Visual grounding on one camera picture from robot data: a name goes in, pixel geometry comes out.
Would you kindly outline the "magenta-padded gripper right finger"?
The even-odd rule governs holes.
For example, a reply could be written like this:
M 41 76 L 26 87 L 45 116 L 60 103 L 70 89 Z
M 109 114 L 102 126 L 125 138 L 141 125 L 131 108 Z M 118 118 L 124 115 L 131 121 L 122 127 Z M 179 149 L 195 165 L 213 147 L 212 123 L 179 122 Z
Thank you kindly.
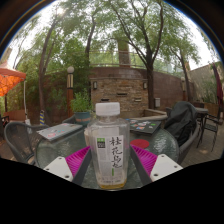
M 147 185 L 182 169 L 180 165 L 167 155 L 155 155 L 135 145 L 131 146 L 130 155 L 143 185 Z

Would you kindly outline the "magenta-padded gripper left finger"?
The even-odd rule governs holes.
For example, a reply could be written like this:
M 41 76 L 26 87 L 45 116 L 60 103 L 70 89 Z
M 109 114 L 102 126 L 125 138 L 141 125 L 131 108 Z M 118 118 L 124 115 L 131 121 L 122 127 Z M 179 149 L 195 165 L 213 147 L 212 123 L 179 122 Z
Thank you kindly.
M 57 157 L 44 170 L 73 182 L 76 185 L 81 185 L 91 158 L 91 150 L 87 146 L 66 158 L 61 156 Z

